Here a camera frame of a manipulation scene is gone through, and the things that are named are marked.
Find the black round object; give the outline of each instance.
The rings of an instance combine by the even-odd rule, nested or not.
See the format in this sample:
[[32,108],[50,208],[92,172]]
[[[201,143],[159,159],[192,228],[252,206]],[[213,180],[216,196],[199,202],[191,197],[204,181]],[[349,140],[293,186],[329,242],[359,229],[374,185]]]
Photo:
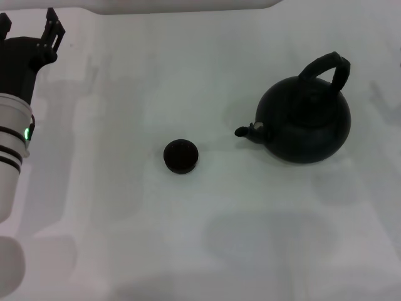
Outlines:
[[179,139],[170,142],[164,149],[165,165],[176,174],[187,174],[195,168],[199,153],[191,141]]
[[[274,155],[294,163],[330,157],[350,132],[350,109],[340,92],[350,67],[333,52],[312,62],[298,77],[278,82],[261,99],[255,123],[237,129],[236,135],[264,143]],[[332,68],[332,83],[316,78]]]

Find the white cylindrical robot arm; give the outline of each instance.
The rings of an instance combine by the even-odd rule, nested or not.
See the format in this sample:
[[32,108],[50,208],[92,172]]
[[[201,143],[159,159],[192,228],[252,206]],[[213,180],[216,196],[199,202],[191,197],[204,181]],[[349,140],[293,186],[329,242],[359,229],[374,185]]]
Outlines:
[[36,74],[57,60],[65,30],[49,8],[44,33],[38,38],[6,40],[11,21],[0,14],[0,223],[11,214],[23,157],[34,130],[31,109]]

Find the kettle spout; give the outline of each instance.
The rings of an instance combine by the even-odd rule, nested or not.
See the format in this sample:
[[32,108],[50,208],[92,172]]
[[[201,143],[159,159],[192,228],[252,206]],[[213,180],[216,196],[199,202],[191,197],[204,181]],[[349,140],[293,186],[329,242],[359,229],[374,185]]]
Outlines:
[[255,143],[263,143],[263,124],[258,124],[259,122],[255,125],[250,124],[249,127],[239,127],[235,131],[235,135],[237,137],[246,137]]

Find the kettle handle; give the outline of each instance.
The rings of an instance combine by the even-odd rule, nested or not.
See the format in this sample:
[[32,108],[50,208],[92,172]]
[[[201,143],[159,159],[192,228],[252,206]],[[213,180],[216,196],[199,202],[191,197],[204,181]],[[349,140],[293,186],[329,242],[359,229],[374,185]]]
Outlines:
[[345,86],[350,76],[351,63],[341,57],[337,52],[324,55],[310,63],[301,74],[299,74],[299,78],[308,82],[333,68],[336,68],[336,71],[331,83],[331,88],[339,92]]

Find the black kettle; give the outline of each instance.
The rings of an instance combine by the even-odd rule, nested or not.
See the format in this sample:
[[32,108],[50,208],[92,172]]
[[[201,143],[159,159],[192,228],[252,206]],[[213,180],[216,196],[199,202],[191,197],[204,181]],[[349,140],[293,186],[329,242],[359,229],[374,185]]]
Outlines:
[[[336,68],[332,83],[317,78],[332,68]],[[271,87],[259,102],[255,123],[240,127],[235,135],[263,143],[289,162],[330,157],[350,132],[350,109],[341,93],[350,68],[350,62],[336,52],[318,58],[299,76]]]

